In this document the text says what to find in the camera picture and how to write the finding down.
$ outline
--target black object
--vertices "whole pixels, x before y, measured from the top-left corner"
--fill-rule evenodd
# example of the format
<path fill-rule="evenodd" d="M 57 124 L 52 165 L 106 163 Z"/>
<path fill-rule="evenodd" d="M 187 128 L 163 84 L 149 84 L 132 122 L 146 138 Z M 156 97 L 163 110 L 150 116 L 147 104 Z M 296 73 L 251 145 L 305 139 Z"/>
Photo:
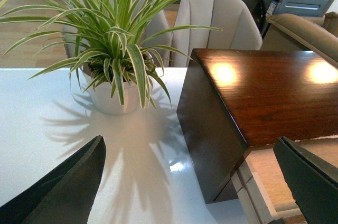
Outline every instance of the black object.
<path fill-rule="evenodd" d="M 307 223 L 337 223 L 338 169 L 286 137 L 277 139 L 274 152 Z"/>
<path fill-rule="evenodd" d="M 263 0 L 242 0 L 246 6 L 249 8 L 249 11 L 255 21 L 258 30 L 261 32 L 263 29 L 263 23 L 265 20 L 265 8 Z"/>
<path fill-rule="evenodd" d="M 6 224 L 87 223 L 99 188 L 106 145 L 97 136 L 0 208 Z"/>

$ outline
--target chair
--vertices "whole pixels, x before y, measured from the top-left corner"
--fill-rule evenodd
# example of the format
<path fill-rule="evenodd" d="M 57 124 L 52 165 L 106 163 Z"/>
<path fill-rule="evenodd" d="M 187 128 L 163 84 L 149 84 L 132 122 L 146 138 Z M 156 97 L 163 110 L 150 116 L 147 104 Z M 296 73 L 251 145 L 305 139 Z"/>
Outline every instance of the chair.
<path fill-rule="evenodd" d="M 164 10 L 161 10 L 159 13 L 157 13 L 154 16 L 154 18 L 152 19 L 152 21 L 149 23 L 148 27 L 146 28 L 145 38 L 159 32 L 159 31 L 165 30 L 165 29 L 169 29 L 169 24 L 168 24 L 168 21 L 166 19 Z M 64 25 L 63 31 L 65 31 L 65 32 L 66 31 L 76 32 L 76 29 L 74 27 Z M 162 45 L 171 46 L 172 38 L 173 38 L 172 33 L 165 33 L 165 34 L 159 35 L 159 36 L 151 39 L 150 41 L 146 42 L 145 45 L 151 46 L 151 45 L 156 45 L 156 44 L 162 44 Z M 73 44 L 66 44 L 65 45 L 66 54 L 69 58 L 73 56 L 74 49 L 75 49 L 75 46 Z M 161 55 L 164 64 L 167 66 L 169 64 L 170 52 L 166 51 L 166 50 L 157 50 L 157 51 Z"/>
<path fill-rule="evenodd" d="M 242 0 L 181 0 L 175 26 L 204 25 L 223 31 L 203 29 L 174 32 L 173 47 L 190 56 L 194 48 L 259 50 L 262 37 Z M 172 53 L 171 65 L 187 67 L 189 59 Z"/>

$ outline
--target chair back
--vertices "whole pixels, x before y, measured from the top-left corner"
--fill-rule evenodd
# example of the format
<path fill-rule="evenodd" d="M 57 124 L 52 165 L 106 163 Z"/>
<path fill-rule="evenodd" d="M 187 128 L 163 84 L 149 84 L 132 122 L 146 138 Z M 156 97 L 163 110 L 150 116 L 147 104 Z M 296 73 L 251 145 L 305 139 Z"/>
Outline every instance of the chair back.
<path fill-rule="evenodd" d="M 173 46 L 190 56 L 194 48 L 259 50 L 262 37 L 242 0 L 181 0 L 175 26 L 204 25 L 223 31 L 204 29 L 174 32 Z M 189 59 L 173 53 L 174 67 L 187 67 Z"/>

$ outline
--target white table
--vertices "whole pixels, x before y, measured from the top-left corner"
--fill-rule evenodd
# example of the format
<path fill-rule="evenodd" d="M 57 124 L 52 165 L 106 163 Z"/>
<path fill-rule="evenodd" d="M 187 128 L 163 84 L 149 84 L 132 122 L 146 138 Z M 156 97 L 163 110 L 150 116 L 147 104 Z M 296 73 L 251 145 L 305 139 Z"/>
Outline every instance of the white table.
<path fill-rule="evenodd" d="M 172 107 L 155 85 L 157 109 L 122 116 L 97 111 L 67 69 L 27 80 L 38 70 L 0 69 L 0 205 L 102 135 L 107 157 L 88 223 L 248 223 L 239 200 L 203 201 L 176 116 L 186 69 L 166 69 Z"/>

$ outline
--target potted plant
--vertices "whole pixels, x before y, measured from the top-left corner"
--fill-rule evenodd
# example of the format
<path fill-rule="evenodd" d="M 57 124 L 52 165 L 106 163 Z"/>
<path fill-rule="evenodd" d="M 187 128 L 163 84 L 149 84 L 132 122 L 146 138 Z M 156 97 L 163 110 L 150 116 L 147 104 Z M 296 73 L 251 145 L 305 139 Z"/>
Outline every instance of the potted plant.
<path fill-rule="evenodd" d="M 61 32 L 63 41 L 55 41 L 43 47 L 47 49 L 54 45 L 72 43 L 75 45 L 73 57 L 57 62 L 32 77 L 69 67 L 70 73 L 75 72 L 79 79 L 79 69 L 87 64 L 91 70 L 91 81 L 86 89 L 96 90 L 106 82 L 109 84 L 110 97 L 118 97 L 121 105 L 125 104 L 124 82 L 132 82 L 137 86 L 141 107 L 147 107 L 149 103 L 155 106 L 151 95 L 152 80 L 157 81 L 169 97 L 151 57 L 155 58 L 164 70 L 163 60 L 156 49 L 181 54 L 182 52 L 165 45 L 145 46 L 146 41 L 170 31 L 202 27 L 192 25 L 173 27 L 142 40 L 143 33 L 154 15 L 178 0 L 62 0 L 64 4 L 53 0 L 43 1 L 48 5 L 19 6 L 0 17 L 0 23 L 41 22 L 39 28 L 51 24 L 74 27 L 75 31 L 72 33 Z M 29 10 L 40 10 L 41 15 L 9 15 Z M 57 15 L 44 16 L 44 10 L 57 11 Z M 220 30 L 213 27 L 203 28 Z M 54 33 L 55 31 L 41 31 L 31 34 L 13 44 L 5 54 L 31 39 Z"/>

